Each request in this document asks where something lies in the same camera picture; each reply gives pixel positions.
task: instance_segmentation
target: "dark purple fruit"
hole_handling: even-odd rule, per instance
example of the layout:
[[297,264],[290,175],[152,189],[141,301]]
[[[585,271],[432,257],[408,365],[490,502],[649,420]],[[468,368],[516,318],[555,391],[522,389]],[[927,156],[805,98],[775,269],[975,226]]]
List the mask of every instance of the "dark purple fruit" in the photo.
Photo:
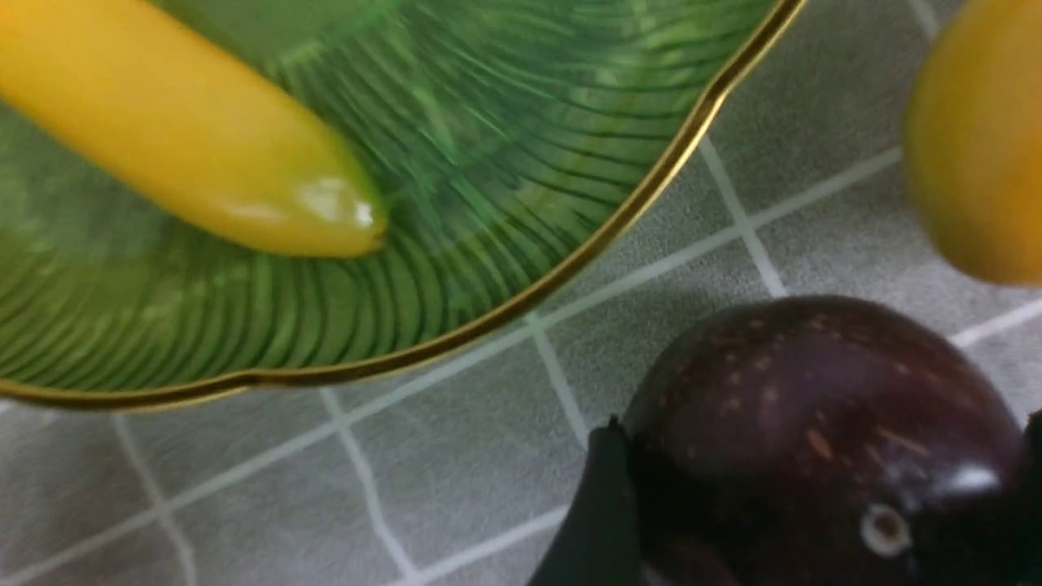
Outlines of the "dark purple fruit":
[[879,306],[720,314],[660,357],[624,425],[645,559],[678,583],[1015,584],[1020,429],[957,349]]

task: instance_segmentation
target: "green glass plate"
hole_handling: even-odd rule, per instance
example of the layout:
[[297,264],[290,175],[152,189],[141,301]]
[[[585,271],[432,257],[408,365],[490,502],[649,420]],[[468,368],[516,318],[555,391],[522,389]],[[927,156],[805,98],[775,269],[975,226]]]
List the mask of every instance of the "green glass plate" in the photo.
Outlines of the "green glass plate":
[[0,393],[156,406],[472,341],[640,215],[800,0],[158,3],[358,145],[390,240],[346,262],[239,248],[0,105]]

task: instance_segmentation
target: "gray tile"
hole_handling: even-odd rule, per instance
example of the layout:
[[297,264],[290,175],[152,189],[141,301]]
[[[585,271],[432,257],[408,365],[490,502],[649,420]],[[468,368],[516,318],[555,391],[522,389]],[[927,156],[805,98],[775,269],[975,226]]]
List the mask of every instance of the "gray tile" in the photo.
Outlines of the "gray tile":
[[556,529],[540,533],[458,569],[429,586],[525,586],[543,555],[550,547]]
[[945,335],[1039,297],[949,267],[905,200],[899,166],[766,226],[760,237],[791,293],[872,299]]
[[317,391],[250,391],[188,409],[128,415],[167,496],[329,420]]
[[359,383],[348,383],[337,387],[337,400],[340,408],[348,413],[353,411],[387,393],[390,393],[408,383],[413,379],[426,372],[431,366],[421,366],[416,370],[410,370],[400,374],[380,376],[372,381],[362,381]]
[[148,509],[107,415],[0,415],[0,576]]
[[382,586],[398,578],[336,439],[175,516],[195,547],[199,586]]
[[488,344],[494,340],[497,340],[510,333],[516,332],[521,326],[521,321],[514,321],[507,323],[506,325],[500,327],[499,329],[489,334],[485,338],[474,342],[471,345],[465,346],[464,348],[451,351],[448,355],[436,358],[425,364],[411,368],[408,370],[398,372],[395,374],[390,374],[387,376],[378,376],[370,381],[362,381],[358,383],[348,383],[346,385],[341,385],[337,388],[336,392],[338,395],[338,400],[340,401],[340,407],[345,413],[351,412],[359,407],[372,402],[373,400],[379,398],[382,395],[394,392],[399,387],[402,387],[412,381],[423,376],[424,374],[439,368],[453,360],[460,358],[468,351],[480,347],[483,344]]
[[388,523],[421,566],[568,503],[582,467],[529,340],[354,432]]
[[177,552],[158,524],[150,524],[69,562],[32,586],[183,586]]
[[934,11],[937,13],[938,20],[942,23],[947,23],[963,7],[965,0],[931,0],[931,4],[934,5]]
[[1042,409],[1042,318],[982,340],[967,353],[1002,391],[1022,423]]
[[591,426],[621,413],[659,352],[709,313],[767,292],[741,242],[700,257],[549,332]]
[[900,141],[927,50],[908,0],[812,0],[711,130],[753,213]]
[[704,160],[696,153],[637,224],[545,308],[574,301],[733,223]]

